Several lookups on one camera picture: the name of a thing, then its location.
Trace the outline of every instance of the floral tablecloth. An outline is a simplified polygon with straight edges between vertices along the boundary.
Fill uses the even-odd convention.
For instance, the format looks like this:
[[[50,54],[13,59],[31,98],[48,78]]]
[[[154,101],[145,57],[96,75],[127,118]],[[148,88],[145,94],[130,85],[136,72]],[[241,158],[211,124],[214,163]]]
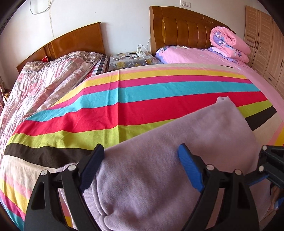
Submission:
[[[130,67],[139,67],[139,66],[146,66],[146,62],[148,65],[154,65],[154,64],[162,64],[159,60],[157,60],[155,57],[153,57],[149,52],[143,51],[146,56],[138,57],[137,59],[134,58],[134,54],[136,52],[127,52],[127,53],[120,53],[117,55],[113,55],[110,57],[109,61],[109,69],[108,71],[115,71],[119,69],[124,68],[130,68]]]

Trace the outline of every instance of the turquoise stripe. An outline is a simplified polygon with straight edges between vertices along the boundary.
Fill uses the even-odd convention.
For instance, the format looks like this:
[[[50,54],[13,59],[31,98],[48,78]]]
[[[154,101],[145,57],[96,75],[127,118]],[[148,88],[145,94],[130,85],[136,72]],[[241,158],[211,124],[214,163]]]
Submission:
[[[119,103],[137,102],[173,96],[218,93],[218,92],[257,92],[253,84],[238,82],[170,82],[127,88],[116,88],[80,96],[73,104],[64,108],[45,110],[27,120],[44,122],[63,116],[68,112],[77,112],[82,108],[98,108]]]
[[[15,223],[15,225],[21,230],[24,230],[24,221],[21,217],[17,216],[16,214],[14,214],[12,211],[10,211],[6,204],[3,203],[2,199],[0,200],[1,204],[3,205],[3,208],[5,209],[5,211],[7,212],[7,214],[9,215],[9,217],[12,219],[12,221]]]

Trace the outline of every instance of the folded purple sweatshirt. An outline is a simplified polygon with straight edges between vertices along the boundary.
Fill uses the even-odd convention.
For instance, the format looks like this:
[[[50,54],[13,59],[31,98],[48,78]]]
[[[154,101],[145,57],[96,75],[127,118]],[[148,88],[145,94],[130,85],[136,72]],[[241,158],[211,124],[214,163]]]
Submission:
[[[178,146],[218,170],[244,174],[257,166],[260,146],[228,98],[105,150],[105,159],[84,199],[102,230],[181,230],[200,193],[182,167]],[[270,206],[270,183],[251,188],[259,219]],[[223,191],[208,227],[215,224]]]

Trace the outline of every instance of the headboard panel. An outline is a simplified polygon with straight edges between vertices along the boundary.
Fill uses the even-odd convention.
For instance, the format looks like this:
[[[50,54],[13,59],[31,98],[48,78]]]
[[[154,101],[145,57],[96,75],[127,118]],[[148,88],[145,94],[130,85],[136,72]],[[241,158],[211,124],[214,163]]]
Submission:
[[[161,47],[170,45],[208,48],[210,32],[216,26],[229,28],[187,9],[150,6],[151,52],[155,54]]]
[[[17,70],[20,73],[27,62],[40,61],[45,56],[52,61],[74,51],[105,54],[100,22],[76,29],[51,41],[23,61]]]

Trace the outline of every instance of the wardrobe drawer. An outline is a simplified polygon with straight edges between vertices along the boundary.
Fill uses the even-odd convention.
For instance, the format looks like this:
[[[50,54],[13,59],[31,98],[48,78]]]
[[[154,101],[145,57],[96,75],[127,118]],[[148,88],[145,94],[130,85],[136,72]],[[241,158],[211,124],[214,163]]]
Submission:
[[[272,75],[269,74],[267,71],[264,73],[263,78],[264,78],[267,82],[269,82],[274,88],[276,87],[277,80],[274,79],[274,78],[272,77]]]

